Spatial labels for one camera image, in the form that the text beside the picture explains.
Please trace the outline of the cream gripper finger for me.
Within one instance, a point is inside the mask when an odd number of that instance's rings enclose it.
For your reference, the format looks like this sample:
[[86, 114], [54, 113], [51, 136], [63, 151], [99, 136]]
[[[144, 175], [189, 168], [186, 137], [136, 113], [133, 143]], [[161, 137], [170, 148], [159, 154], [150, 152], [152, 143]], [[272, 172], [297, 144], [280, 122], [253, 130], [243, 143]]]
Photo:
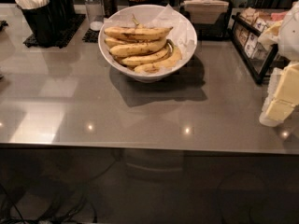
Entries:
[[258, 42], [266, 49], [270, 50], [273, 45], [277, 45], [279, 41], [279, 30], [282, 20], [276, 21], [270, 27], [265, 29], [258, 37]]
[[280, 77], [274, 96], [265, 114], [276, 121], [284, 121], [299, 105], [299, 62], [290, 62]]

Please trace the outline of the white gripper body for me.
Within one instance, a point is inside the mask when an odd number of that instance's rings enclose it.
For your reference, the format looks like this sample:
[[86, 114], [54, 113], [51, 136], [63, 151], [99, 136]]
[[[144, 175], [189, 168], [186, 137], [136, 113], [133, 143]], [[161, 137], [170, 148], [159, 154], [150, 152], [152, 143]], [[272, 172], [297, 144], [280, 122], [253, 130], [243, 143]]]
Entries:
[[290, 61], [299, 60], [299, 1], [294, 3], [281, 24], [278, 53]]

